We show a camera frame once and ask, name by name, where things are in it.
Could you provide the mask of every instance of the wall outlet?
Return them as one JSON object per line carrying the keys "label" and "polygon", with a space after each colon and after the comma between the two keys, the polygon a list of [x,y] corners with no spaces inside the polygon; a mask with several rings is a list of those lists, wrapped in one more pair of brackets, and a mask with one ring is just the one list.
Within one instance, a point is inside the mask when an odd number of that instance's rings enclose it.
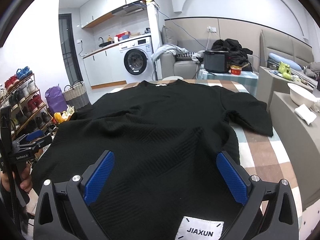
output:
{"label": "wall outlet", "polygon": [[207,27],[207,32],[209,32],[209,33],[216,33],[217,32],[217,28],[215,28],[215,27]]}

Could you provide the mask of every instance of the washing machine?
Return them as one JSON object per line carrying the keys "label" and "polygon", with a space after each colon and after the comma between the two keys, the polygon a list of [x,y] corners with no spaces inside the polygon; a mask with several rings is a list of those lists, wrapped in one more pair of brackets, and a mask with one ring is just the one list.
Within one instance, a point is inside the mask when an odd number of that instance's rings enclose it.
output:
{"label": "washing machine", "polygon": [[123,42],[119,45],[119,49],[124,63],[122,72],[128,84],[157,80],[155,65],[151,61],[153,53],[151,37]]}

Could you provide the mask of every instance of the metal screw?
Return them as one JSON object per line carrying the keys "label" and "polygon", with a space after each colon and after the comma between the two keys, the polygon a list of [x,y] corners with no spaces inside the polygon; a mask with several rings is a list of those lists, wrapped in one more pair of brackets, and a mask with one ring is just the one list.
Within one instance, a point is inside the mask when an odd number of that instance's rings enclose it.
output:
{"label": "metal screw", "polygon": [[73,181],[79,181],[80,178],[81,178],[80,175],[75,175],[75,176],[72,177],[72,180]]}
{"label": "metal screw", "polygon": [[286,179],[282,179],[282,180],[281,180],[281,183],[282,183],[283,185],[286,185],[286,186],[289,184],[289,182],[288,182]]}
{"label": "metal screw", "polygon": [[258,175],[252,175],[252,176],[251,176],[251,179],[252,179],[253,181],[259,181],[259,180],[260,180],[260,178],[259,178]]}
{"label": "metal screw", "polygon": [[48,186],[50,183],[51,183],[51,180],[46,179],[43,184],[44,184],[45,186]]}

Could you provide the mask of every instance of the blue gripper pad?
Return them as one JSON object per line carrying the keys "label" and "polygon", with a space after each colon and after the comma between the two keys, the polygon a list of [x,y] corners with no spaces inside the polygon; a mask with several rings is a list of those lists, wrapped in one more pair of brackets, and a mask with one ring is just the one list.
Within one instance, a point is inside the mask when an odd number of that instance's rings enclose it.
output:
{"label": "blue gripper pad", "polygon": [[44,133],[41,130],[37,130],[35,132],[32,132],[32,133],[28,134],[26,136],[25,140],[28,141],[28,142],[31,142],[34,139],[39,138],[39,137],[43,137],[43,136],[44,136]]}
{"label": "blue gripper pad", "polygon": [[97,200],[114,164],[115,155],[113,152],[108,152],[84,186],[84,201],[87,205]]}
{"label": "blue gripper pad", "polygon": [[223,153],[217,156],[217,167],[236,202],[245,205],[248,200],[247,187]]}

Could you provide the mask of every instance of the garment tag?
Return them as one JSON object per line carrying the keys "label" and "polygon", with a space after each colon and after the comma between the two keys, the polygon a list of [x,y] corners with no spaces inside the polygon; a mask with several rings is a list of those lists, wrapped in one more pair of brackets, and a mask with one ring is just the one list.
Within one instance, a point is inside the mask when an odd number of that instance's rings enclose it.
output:
{"label": "garment tag", "polygon": [[223,221],[183,217],[175,240],[218,240],[223,224]]}

